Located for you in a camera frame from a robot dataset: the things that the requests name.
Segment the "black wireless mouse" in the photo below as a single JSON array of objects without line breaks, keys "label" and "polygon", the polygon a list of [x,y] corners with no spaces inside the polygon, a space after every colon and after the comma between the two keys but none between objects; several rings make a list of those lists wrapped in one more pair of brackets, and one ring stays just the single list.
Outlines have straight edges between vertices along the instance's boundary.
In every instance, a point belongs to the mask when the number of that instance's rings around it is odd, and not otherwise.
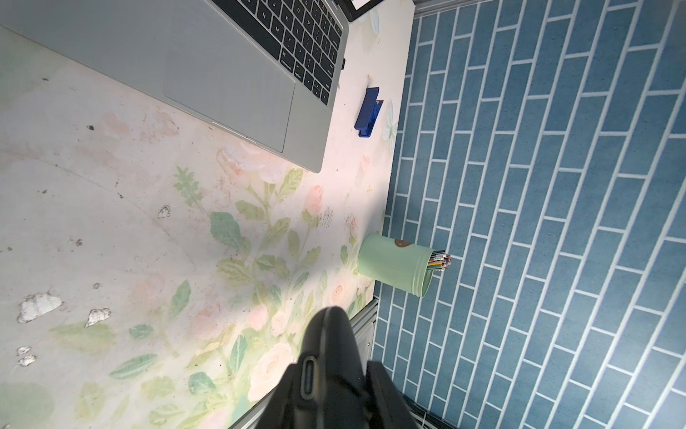
[{"label": "black wireless mouse", "polygon": [[296,428],[366,428],[364,371],[341,307],[326,307],[305,329],[293,394]]}]

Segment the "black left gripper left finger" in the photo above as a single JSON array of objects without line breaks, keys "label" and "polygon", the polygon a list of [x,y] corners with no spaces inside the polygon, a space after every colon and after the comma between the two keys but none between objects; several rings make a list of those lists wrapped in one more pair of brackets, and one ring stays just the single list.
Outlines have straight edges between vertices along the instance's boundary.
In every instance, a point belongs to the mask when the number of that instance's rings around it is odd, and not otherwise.
[{"label": "black left gripper left finger", "polygon": [[292,387],[297,366],[289,365],[282,379],[276,385],[273,394],[260,416],[256,429],[292,429],[294,427]]}]

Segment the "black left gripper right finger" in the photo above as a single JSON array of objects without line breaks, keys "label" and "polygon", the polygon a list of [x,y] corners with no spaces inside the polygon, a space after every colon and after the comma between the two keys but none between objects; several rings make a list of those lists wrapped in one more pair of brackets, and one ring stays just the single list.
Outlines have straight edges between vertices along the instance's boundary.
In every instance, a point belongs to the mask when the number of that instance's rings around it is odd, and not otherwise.
[{"label": "black left gripper right finger", "polygon": [[368,425],[378,429],[418,428],[404,397],[393,384],[382,363],[366,366],[366,410]]}]

